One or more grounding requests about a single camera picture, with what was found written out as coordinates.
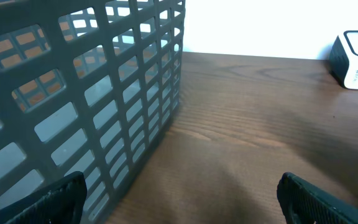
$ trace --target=wooden table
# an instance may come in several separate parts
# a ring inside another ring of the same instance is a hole
[[[326,62],[183,53],[180,109],[108,223],[284,223],[293,172],[358,207],[358,91]]]

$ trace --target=laundry basket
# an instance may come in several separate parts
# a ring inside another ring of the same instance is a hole
[[[0,209],[78,170],[98,222],[178,105],[185,0],[4,1]]]

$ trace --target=white device with black trim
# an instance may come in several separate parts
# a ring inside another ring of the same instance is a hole
[[[340,85],[358,90],[358,31],[338,35],[329,54],[329,63]]]

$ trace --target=white backdrop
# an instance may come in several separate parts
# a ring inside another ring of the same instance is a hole
[[[187,0],[183,50],[326,59],[358,29],[358,0]]]

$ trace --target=black object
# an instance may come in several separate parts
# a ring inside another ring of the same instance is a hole
[[[82,172],[74,172],[0,210],[0,223],[80,223],[86,199]]]
[[[289,172],[278,183],[277,199],[288,224],[358,223],[358,209]]]

